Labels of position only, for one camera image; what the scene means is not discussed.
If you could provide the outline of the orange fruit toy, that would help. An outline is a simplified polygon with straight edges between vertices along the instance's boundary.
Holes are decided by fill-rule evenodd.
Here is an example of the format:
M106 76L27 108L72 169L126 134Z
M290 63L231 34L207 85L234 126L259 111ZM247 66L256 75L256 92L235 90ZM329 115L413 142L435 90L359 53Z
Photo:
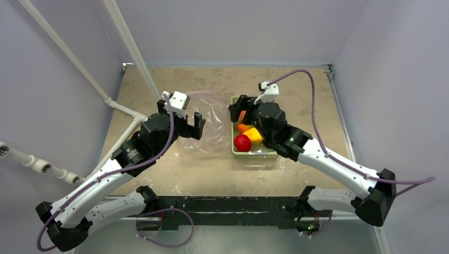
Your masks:
M254 127L253 125L246 125L241 122L237 124L237 130L240 134L245 133L246 131L252 129L253 127Z

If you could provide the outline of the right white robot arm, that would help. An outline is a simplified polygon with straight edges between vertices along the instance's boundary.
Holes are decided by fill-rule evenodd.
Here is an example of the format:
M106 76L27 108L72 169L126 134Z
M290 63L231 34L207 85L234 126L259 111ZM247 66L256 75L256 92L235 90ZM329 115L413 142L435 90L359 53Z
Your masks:
M347 188L345 192L305 188L297 201L301 214L338 210L354 213L373 226L384 225L397 195L395 173L366 168L327 149L318 138L288 124L285 112L276 102L260 103L255 97L241 95L228 110L232 122L237 122L245 111L243 123L254 125L265 147L283 158L317 169Z

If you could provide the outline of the clear pink zip bag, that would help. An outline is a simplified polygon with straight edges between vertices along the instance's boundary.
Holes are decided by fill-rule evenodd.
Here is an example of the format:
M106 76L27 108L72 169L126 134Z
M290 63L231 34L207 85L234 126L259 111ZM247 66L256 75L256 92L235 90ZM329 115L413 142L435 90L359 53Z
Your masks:
M230 148L231 128L228 105L211 90L186 91L190 97L187 112L189 120L193 120L193 113L202 114L205 119L202 138L186 139L184 149L191 152L213 153L222 152Z

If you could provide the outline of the red tomato toy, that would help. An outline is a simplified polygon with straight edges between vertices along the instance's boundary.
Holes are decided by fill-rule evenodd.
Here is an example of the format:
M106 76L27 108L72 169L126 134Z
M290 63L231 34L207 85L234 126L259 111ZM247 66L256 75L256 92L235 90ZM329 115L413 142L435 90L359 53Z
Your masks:
M252 149L250 138L244 134L235 136L233 144L237 152L249 152Z

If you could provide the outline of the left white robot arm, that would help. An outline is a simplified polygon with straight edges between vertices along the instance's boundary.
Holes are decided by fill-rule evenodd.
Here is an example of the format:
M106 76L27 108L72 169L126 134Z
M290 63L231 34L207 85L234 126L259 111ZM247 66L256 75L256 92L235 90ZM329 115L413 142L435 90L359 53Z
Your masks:
M48 235L53 248L62 252L75 249L95 230L127 216L169 217L178 212L178 208L160 203L148 186L111 202L103 200L153 166L178 138L201 139L205 119L197 112L190 125L187 105L185 99L159 100L158 112L143 122L98 172L62 199L36 207L43 222L40 232Z

